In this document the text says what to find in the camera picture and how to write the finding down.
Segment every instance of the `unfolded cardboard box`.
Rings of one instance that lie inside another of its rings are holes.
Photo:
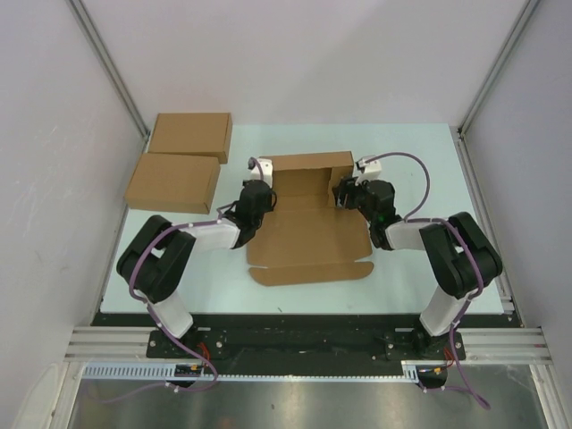
[[[214,157],[143,154],[125,200],[130,208],[207,215],[220,170]]]
[[[265,286],[356,280],[372,254],[366,220],[335,207],[332,187],[353,172],[351,152],[264,156],[273,161],[277,204],[247,246],[252,278]]]
[[[149,152],[214,156],[226,164],[231,134],[231,114],[159,114]]]

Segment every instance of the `aluminum frame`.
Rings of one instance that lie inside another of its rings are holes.
[[[122,75],[117,70],[114,60],[112,59],[104,40],[99,35],[96,24],[91,19],[88,9],[81,0],[65,0],[70,6],[71,13],[75,17],[78,25],[80,26],[86,40],[89,42],[93,51],[104,68],[105,74],[109,78],[110,83],[117,92],[117,96],[121,99],[123,105],[127,109],[133,123],[137,127],[141,137],[146,138],[149,135],[149,128],[145,124],[133,97],[131,96]]]
[[[520,10],[520,14],[518,15],[515,23],[510,29],[509,35],[507,36],[506,40],[504,41],[500,52],[497,54],[497,57],[494,59],[492,63],[492,67],[487,73],[486,77],[484,78],[484,82],[476,92],[476,96],[469,106],[467,113],[463,117],[461,124],[458,127],[460,135],[465,137],[467,134],[468,129],[470,128],[473,120],[475,119],[476,115],[479,113],[481,106],[484,103],[484,100],[487,98],[489,93],[491,92],[492,87],[494,86],[494,82],[497,78],[501,75],[502,71],[504,70],[510,56],[512,55],[515,47],[518,44],[518,41],[524,34],[528,23],[534,16],[534,12],[540,5],[542,0],[527,0],[526,4]]]
[[[155,364],[168,367],[169,363],[181,362],[181,360],[149,359],[146,358],[148,335],[154,328],[117,328],[117,327],[77,327],[72,336],[70,345],[65,355],[63,365],[66,374],[63,379],[59,400],[53,413],[50,429],[65,429],[72,417],[73,405],[79,392],[80,380],[86,366],[104,366],[104,362],[123,362],[124,367],[133,370],[149,367]],[[546,341],[541,329],[460,329],[463,334],[467,360],[466,366],[482,365],[525,365],[529,366],[534,378],[536,390],[543,405],[543,412],[550,429],[570,427],[569,411],[567,404],[562,401],[563,396],[558,386],[558,378],[554,372],[551,355],[546,346]],[[197,363],[196,359],[184,360],[184,363]],[[404,376],[394,380],[386,377],[328,377],[317,379],[316,377],[229,377],[225,382],[260,382],[292,381],[292,382],[367,382],[367,383],[403,383],[414,382],[410,378],[411,368],[416,361],[403,361]],[[125,377],[120,375],[114,379],[126,380],[149,380],[145,371],[131,371]],[[102,372],[101,377],[91,372],[90,379],[106,379],[112,374],[109,371]]]
[[[494,228],[492,226],[491,217],[489,216],[489,210],[486,207],[483,192],[479,186],[478,179],[476,177],[475,167],[471,161],[470,155],[467,151],[466,139],[460,136],[457,130],[451,128],[451,136],[453,137],[453,143],[455,144],[455,149],[457,150],[458,160],[461,164],[461,170],[463,176],[465,177],[465,182],[467,183],[467,189],[469,196],[471,198],[471,203],[475,209],[476,220],[479,225],[483,228],[484,234],[487,236],[492,245],[499,249],[499,243],[496,239]],[[520,321],[525,324],[524,315],[519,311],[519,306],[515,305],[515,297],[510,285],[510,280],[507,275],[506,270],[500,274],[496,279],[500,300],[502,302],[502,307],[505,314],[512,315],[517,311]]]

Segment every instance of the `metal floor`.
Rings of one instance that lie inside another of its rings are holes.
[[[492,404],[466,394],[423,394],[410,383],[220,383],[211,391],[173,394],[161,387],[120,402],[102,400],[144,383],[83,381],[70,429],[547,428],[527,366],[466,367]],[[460,385],[451,371],[448,385]]]

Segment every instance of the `red wire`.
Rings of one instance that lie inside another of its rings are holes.
[[[450,361],[450,364],[447,364],[447,367],[451,368],[453,365],[455,365],[453,354],[446,347],[443,348],[443,351],[445,352],[445,358]]]
[[[203,351],[203,356],[207,359],[207,360],[211,360],[211,354],[209,353],[208,349],[206,348],[206,345],[204,342],[200,342],[198,344],[198,347]]]

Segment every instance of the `cardboard flap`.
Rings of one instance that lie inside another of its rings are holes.
[[[275,172],[284,170],[315,170],[319,168],[353,168],[354,158],[351,152],[323,152],[321,154],[263,156],[272,159]]]
[[[361,213],[335,208],[268,213],[247,247],[250,265],[270,268],[340,264],[371,254]]]
[[[367,277],[373,270],[374,264],[372,262],[306,265],[297,266],[295,269],[290,266],[280,268],[251,267],[248,269],[255,282],[264,286],[358,280]]]

